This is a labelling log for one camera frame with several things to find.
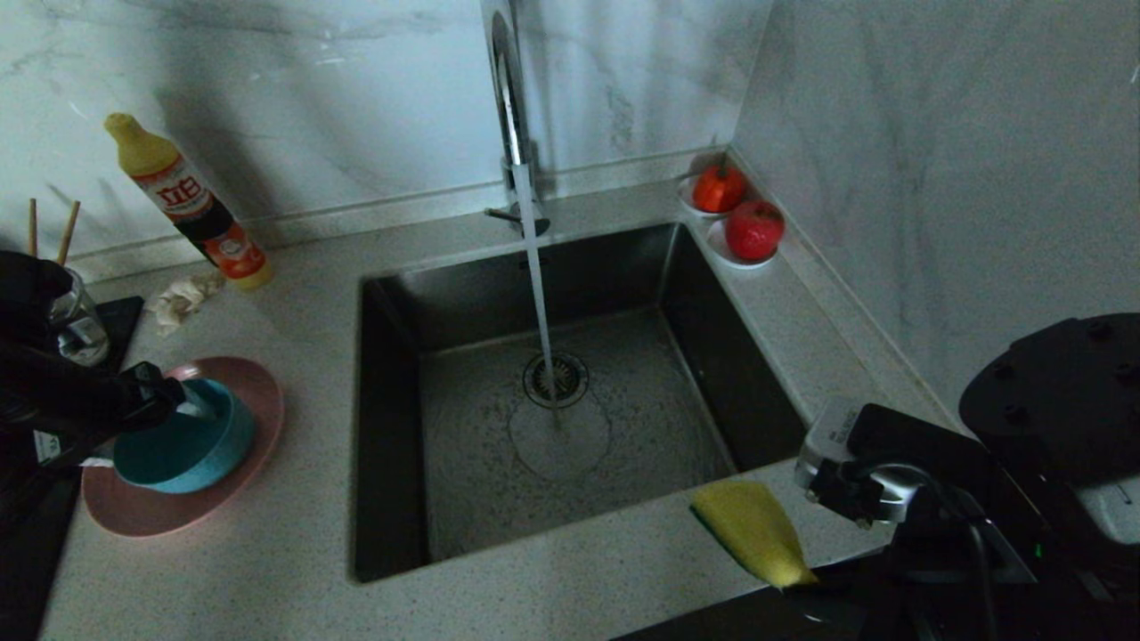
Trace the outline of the crumpled white paper tissue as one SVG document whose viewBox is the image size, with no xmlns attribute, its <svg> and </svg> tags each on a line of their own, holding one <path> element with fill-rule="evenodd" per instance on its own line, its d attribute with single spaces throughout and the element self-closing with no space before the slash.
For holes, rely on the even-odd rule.
<svg viewBox="0 0 1140 641">
<path fill-rule="evenodd" d="M 225 279 L 221 273 L 197 273 L 172 281 L 157 297 L 145 305 L 147 313 L 154 316 L 156 334 L 170 336 L 181 328 L 184 320 L 199 313 L 210 297 L 215 297 L 223 289 Z"/>
</svg>

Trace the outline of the pink plastic plate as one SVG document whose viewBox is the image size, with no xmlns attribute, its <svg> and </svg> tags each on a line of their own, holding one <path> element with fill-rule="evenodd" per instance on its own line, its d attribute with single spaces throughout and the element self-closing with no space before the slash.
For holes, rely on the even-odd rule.
<svg viewBox="0 0 1140 641">
<path fill-rule="evenodd" d="M 169 378 L 186 381 L 212 378 L 228 386 L 251 409 L 256 422 L 252 451 L 241 466 L 207 487 L 189 494 L 144 490 L 123 482 L 114 469 L 88 466 L 82 478 L 85 508 L 103 529 L 122 537 L 155 537 L 181 532 L 204 521 L 231 502 L 259 474 L 280 439 L 284 399 L 272 374 L 256 362 L 211 357 L 169 370 Z"/>
</svg>

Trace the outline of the clear glass cup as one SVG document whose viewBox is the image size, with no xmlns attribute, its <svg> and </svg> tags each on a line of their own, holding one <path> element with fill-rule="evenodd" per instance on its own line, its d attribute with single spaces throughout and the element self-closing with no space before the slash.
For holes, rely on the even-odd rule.
<svg viewBox="0 0 1140 641">
<path fill-rule="evenodd" d="M 56 336 L 58 352 L 70 362 L 93 368 L 109 356 L 109 333 L 101 324 L 85 283 L 68 267 L 68 289 L 52 298 L 48 320 Z"/>
</svg>

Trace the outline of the stainless steel sink basin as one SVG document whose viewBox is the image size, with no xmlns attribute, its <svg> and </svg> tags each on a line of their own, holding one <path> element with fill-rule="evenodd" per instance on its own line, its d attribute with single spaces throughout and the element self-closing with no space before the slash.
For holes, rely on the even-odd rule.
<svg viewBox="0 0 1140 641">
<path fill-rule="evenodd" d="M 549 349 L 580 401 L 526 397 L 542 351 L 526 252 L 366 279 L 355 581 L 762 469 L 806 427 L 697 236 L 656 224 L 539 248 Z"/>
</svg>

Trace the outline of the round metal drain strainer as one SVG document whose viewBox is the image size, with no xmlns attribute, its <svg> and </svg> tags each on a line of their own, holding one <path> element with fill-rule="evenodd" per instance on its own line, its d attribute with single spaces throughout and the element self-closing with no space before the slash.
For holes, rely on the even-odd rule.
<svg viewBox="0 0 1140 641">
<path fill-rule="evenodd" d="M 526 364 L 526 397 L 545 409 L 563 409 L 580 401 L 588 390 L 591 372 L 575 354 L 551 352 L 549 362 L 539 352 Z"/>
</svg>

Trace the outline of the red toy apple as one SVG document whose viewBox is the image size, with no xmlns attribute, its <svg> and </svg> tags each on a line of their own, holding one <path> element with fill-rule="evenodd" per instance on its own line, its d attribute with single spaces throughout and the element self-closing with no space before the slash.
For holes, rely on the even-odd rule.
<svg viewBox="0 0 1140 641">
<path fill-rule="evenodd" d="M 760 263 L 777 253 L 785 235 L 785 218 L 769 200 L 748 200 L 725 222 L 728 252 L 738 260 Z"/>
</svg>

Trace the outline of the orange-red toy tomato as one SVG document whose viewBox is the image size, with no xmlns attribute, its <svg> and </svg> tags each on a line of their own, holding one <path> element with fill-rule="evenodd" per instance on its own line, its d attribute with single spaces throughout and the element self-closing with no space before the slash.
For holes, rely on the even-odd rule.
<svg viewBox="0 0 1140 641">
<path fill-rule="evenodd" d="M 705 214 L 727 214 L 746 200 L 748 182 L 744 172 L 723 161 L 716 167 L 707 167 L 697 177 L 691 193 L 693 206 Z"/>
</svg>

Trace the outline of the teal plastic bowl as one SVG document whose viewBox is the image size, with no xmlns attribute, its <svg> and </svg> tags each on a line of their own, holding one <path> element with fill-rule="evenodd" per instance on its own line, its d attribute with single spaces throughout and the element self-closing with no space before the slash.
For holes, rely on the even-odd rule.
<svg viewBox="0 0 1140 641">
<path fill-rule="evenodd" d="M 176 411 L 163 425 L 121 435 L 111 462 L 123 482 L 166 494 L 206 490 L 252 451 L 256 422 L 245 401 L 212 378 L 194 378 L 184 386 L 213 409 L 213 417 Z"/>
</svg>

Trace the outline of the chrome sink faucet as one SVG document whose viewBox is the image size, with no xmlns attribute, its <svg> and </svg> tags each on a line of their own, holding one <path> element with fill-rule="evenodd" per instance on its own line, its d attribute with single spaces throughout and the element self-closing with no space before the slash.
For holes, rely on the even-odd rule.
<svg viewBox="0 0 1140 641">
<path fill-rule="evenodd" d="M 513 224 L 520 234 L 526 234 L 521 203 L 536 206 L 534 227 L 536 235 L 549 230 L 549 219 L 542 214 L 542 200 L 534 190 L 534 141 L 526 117 L 524 70 L 518 52 L 518 21 L 513 0 L 480 0 L 484 43 L 492 78 L 492 94 L 500 125 L 502 185 L 508 206 L 489 208 L 486 216 L 492 216 Z"/>
</svg>

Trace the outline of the orange dish soap bottle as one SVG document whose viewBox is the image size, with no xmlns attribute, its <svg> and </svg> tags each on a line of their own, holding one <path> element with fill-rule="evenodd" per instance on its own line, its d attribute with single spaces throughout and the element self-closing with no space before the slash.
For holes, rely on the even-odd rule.
<svg viewBox="0 0 1140 641">
<path fill-rule="evenodd" d="M 103 129 L 117 143 L 119 169 L 223 279 L 237 289 L 260 289 L 272 279 L 268 255 L 174 141 L 121 112 L 107 115 Z"/>
</svg>

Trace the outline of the yellow green sponge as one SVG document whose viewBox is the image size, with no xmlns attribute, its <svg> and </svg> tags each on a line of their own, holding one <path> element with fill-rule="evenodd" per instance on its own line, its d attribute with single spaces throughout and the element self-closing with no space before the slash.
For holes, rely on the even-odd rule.
<svg viewBox="0 0 1140 641">
<path fill-rule="evenodd" d="M 720 547 L 774 589 L 819 584 L 785 509 L 766 484 L 723 480 L 695 492 L 689 510 Z"/>
</svg>

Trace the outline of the small white round dish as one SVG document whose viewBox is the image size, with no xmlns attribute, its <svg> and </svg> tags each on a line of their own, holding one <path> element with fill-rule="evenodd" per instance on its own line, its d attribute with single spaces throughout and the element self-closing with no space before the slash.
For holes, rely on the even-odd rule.
<svg viewBox="0 0 1140 641">
<path fill-rule="evenodd" d="M 679 182 L 681 204 L 683 204 L 683 206 L 687 206 L 689 212 L 691 212 L 691 214 L 693 216 L 705 216 L 705 218 L 712 218 L 712 216 L 727 216 L 727 214 L 705 214 L 705 212 L 697 211 L 697 208 L 693 206 L 691 198 L 691 193 L 693 190 L 693 187 L 695 187 L 697 177 L 699 177 L 699 175 L 695 175 L 695 177 L 689 177 L 687 179 L 684 179 L 683 182 Z"/>
<path fill-rule="evenodd" d="M 736 269 L 736 271 L 757 271 L 757 269 L 762 269 L 762 267 L 769 263 L 769 261 L 773 261 L 775 255 L 777 255 L 777 248 L 775 248 L 775 250 L 769 253 L 767 258 L 762 260 L 748 261 L 738 258 L 738 255 L 734 255 L 734 253 L 730 251 L 728 236 L 726 236 L 727 230 L 728 220 L 720 219 L 717 220 L 717 222 L 710 224 L 708 230 L 705 232 L 705 242 L 707 242 L 708 248 L 712 251 L 712 255 L 715 255 L 720 263 L 724 263 L 724 266 Z"/>
</svg>

